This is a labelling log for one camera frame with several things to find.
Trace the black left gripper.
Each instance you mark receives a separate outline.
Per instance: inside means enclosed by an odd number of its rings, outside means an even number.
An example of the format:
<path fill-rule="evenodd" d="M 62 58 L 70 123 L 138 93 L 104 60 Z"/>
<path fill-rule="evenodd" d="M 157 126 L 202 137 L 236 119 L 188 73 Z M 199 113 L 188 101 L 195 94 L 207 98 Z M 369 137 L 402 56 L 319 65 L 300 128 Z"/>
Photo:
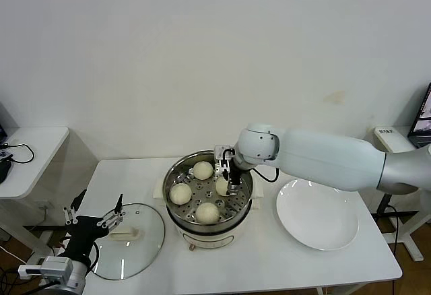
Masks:
<path fill-rule="evenodd" d="M 70 235 L 69 242 L 65 249 L 65 256 L 78 260 L 81 257 L 88 257 L 91 253 L 93 243 L 99 238 L 108 235 L 108 230 L 114 230 L 124 219 L 123 194 L 120 194 L 113 210 L 108 212 L 103 218 L 91 216 L 76 216 L 76 213 L 85 197 L 84 189 L 75 197 L 69 207 L 63 208 L 65 223 L 71 224 L 67 228 Z"/>

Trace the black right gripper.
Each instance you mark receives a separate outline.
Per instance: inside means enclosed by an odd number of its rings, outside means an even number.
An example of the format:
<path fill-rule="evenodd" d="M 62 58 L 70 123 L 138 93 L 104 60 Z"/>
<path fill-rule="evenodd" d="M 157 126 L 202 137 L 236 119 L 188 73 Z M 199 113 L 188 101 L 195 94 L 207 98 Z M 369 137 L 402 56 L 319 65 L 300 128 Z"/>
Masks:
<path fill-rule="evenodd" d="M 234 158 L 219 162 L 220 172 L 225 181 L 228 181 L 228 194 L 237 195 L 240 189 L 242 171 L 235 164 Z"/>

